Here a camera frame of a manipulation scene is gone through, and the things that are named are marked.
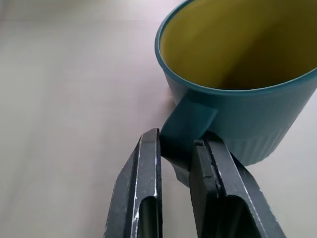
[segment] mug rim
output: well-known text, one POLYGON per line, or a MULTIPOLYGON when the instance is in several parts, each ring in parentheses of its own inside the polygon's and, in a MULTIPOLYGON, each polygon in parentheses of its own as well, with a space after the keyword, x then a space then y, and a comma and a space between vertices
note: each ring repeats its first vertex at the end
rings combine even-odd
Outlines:
POLYGON ((217 94, 217 95, 226 95, 226 96, 235 96, 235 95, 254 95, 254 94, 259 94, 259 93, 272 93, 276 90, 279 89, 286 89, 286 88, 291 88, 296 85, 300 85, 306 81, 312 80, 317 76, 317 67, 314 68, 313 70, 297 77, 291 80, 288 80, 283 83, 275 84, 269 87, 265 88, 255 88, 255 89, 244 89, 244 90, 228 90, 228 89, 217 89, 217 88, 208 88, 196 83, 193 83, 191 81, 186 80, 185 78, 182 78, 181 76, 178 76, 176 73, 174 73, 164 62, 161 52, 160 52, 160 40, 162 37, 162 34, 170 22, 170 20, 185 6, 190 4, 195 0, 185 0, 181 4, 179 4, 176 8, 174 8, 168 15, 167 17, 163 20, 161 25, 158 28, 156 37, 155 37, 155 55, 157 57, 157 60, 162 67, 163 71, 174 81, 187 86, 188 88, 199 91, 202 93, 207 93, 207 94, 217 94))

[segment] mug handle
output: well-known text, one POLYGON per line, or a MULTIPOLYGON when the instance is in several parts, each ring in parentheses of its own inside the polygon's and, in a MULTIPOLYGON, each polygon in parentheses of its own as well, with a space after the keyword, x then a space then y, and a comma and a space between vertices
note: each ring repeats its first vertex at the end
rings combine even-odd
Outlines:
POLYGON ((217 110, 195 100, 187 93, 165 122, 161 133, 161 154, 172 163, 177 179, 189 186, 188 175, 194 141, 201 139, 217 110))

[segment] white table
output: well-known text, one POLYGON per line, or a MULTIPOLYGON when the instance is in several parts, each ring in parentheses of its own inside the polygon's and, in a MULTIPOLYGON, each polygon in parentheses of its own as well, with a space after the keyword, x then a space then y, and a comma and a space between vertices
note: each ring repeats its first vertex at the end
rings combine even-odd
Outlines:
MULTIPOLYGON (((0 237, 101 238, 116 177, 173 109, 154 54, 180 0, 11 0, 0 23, 0 237)), ((288 238, 315 238, 317 94, 250 166, 288 238)), ((162 162, 165 238, 194 238, 162 162)))

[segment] table surface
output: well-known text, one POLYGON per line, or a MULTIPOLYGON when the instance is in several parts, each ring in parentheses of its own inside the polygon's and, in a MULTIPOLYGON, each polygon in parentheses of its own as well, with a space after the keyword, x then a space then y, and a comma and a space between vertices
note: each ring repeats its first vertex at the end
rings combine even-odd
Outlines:
MULTIPOLYGON (((0 237, 101 238, 116 177, 174 104, 154 54, 180 0, 10 0, 0 23, 0 237)), ((317 94, 250 166, 288 238, 316 237, 317 94)), ((194 238, 162 162, 165 238, 194 238)))

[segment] teal mug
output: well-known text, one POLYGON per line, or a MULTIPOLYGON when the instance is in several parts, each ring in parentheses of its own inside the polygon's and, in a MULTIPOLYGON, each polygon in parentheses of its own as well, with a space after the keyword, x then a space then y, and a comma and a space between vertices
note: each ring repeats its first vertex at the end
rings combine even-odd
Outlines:
POLYGON ((166 17, 155 53, 176 102, 167 144, 190 152, 211 131, 245 166, 275 150, 317 88, 317 7, 299 4, 189 0, 166 17))

